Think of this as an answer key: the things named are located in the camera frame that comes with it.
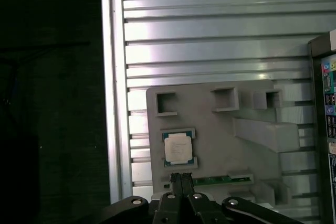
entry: screw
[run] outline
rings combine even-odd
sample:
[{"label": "screw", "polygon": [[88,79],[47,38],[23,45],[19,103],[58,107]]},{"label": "screw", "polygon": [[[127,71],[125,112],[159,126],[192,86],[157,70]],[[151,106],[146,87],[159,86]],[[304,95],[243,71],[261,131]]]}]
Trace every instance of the screw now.
[{"label": "screw", "polygon": [[141,201],[142,200],[140,200],[140,199],[135,199],[135,200],[132,201],[132,203],[135,204],[135,205],[138,205],[138,204],[141,204]]},{"label": "screw", "polygon": [[194,197],[195,199],[200,199],[200,198],[202,197],[202,195],[200,195],[200,194],[194,194],[193,197]]},{"label": "screw", "polygon": [[235,199],[231,199],[231,200],[229,200],[229,204],[230,205],[237,205],[238,201],[236,201]]}]

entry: dark background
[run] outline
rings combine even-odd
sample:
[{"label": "dark background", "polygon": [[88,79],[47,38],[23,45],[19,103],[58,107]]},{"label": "dark background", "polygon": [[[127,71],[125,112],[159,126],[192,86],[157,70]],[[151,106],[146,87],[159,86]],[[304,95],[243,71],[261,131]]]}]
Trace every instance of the dark background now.
[{"label": "dark background", "polygon": [[[0,48],[89,41],[19,69],[11,105],[38,138],[41,223],[69,223],[109,204],[100,0],[0,0]],[[0,57],[18,59],[16,52]],[[0,90],[5,71],[0,66]],[[11,153],[22,191],[34,181],[34,151]],[[21,195],[22,202],[32,204]]]}]

